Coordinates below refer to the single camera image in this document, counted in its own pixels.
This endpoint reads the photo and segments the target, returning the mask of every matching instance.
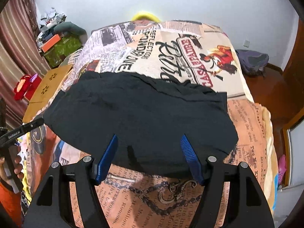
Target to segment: backpack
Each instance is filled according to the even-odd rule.
[[[263,75],[269,56],[253,50],[236,50],[240,60],[242,72],[249,76]]]

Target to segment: metal screw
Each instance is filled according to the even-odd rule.
[[[54,162],[54,163],[52,163],[52,168],[56,168],[56,167],[58,167],[58,165],[59,165],[59,163],[58,162]]]
[[[90,156],[85,156],[84,158],[83,158],[83,162],[90,162],[91,161],[91,157]]]
[[[247,167],[248,167],[248,164],[247,164],[246,162],[241,162],[241,167],[247,168]]]
[[[216,162],[216,157],[215,157],[215,156],[209,156],[209,157],[208,157],[208,160],[209,160],[210,162]]]

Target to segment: human hand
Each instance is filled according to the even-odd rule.
[[[21,148],[18,146],[17,147],[17,152],[19,153],[21,150]],[[15,174],[18,176],[19,179],[23,179],[24,177],[24,174],[21,172],[23,166],[22,164],[20,164],[21,162],[21,157],[17,155],[17,157],[14,159],[15,163],[18,164],[15,169],[14,169],[14,172]],[[9,181],[7,179],[7,176],[6,176],[6,173],[5,173],[5,170],[4,170],[4,162],[5,162],[5,158],[4,157],[1,157],[0,158],[0,178],[5,181],[8,185],[9,184]]]

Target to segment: pink shoe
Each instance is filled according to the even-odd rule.
[[[278,184],[280,184],[283,180],[283,176],[286,172],[286,158],[285,155],[283,154],[282,157],[279,160],[279,179],[278,179]]]

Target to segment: yellow object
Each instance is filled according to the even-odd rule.
[[[27,199],[26,202],[29,205],[32,201],[32,197],[31,197],[31,194],[29,193],[29,189],[28,189],[29,186],[27,184],[26,160],[24,161],[23,174],[24,174],[24,177],[22,179],[23,190],[24,190],[24,193],[25,193],[25,197]]]
[[[151,13],[147,13],[147,12],[139,12],[136,15],[133,16],[132,21],[138,21],[138,20],[142,20],[142,19],[146,19],[146,20],[150,20],[150,21],[154,21],[159,23],[160,20],[159,18],[157,18],[155,15],[151,14]]]

